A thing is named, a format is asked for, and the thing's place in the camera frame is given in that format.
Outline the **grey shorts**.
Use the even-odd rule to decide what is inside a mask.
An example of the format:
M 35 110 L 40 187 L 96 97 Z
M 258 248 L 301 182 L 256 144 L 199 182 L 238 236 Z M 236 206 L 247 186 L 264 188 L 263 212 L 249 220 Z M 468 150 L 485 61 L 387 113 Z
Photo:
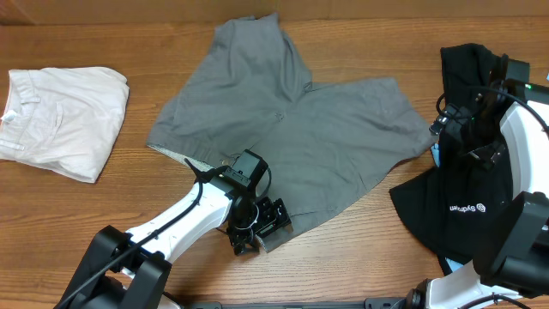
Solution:
M 232 164 L 245 150 L 271 170 L 291 230 L 261 238 L 266 251 L 318 227 L 434 142 L 392 78 L 314 82 L 277 15 L 232 19 L 161 110 L 147 145 L 176 161 Z

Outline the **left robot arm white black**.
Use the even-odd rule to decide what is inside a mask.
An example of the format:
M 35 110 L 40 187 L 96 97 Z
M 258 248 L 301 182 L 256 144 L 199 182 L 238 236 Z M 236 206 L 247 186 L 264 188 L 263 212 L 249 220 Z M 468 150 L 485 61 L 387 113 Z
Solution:
M 272 172 L 260 156 L 244 151 L 230 166 L 192 169 L 185 197 L 138 227 L 112 226 L 94 235 L 59 308 L 177 308 L 165 287 L 173 263 L 205 233 L 224 233 L 235 255 L 255 253 L 257 241 L 290 226 L 281 199 L 256 187 Z

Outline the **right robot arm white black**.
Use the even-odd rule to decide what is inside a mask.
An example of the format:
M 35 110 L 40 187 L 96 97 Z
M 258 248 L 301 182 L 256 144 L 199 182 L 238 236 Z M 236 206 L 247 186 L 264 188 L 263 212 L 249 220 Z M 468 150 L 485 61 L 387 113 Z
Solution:
M 438 164 L 389 192 L 405 227 L 458 268 L 400 308 L 521 306 L 548 291 L 548 90 L 502 79 L 442 94 Z

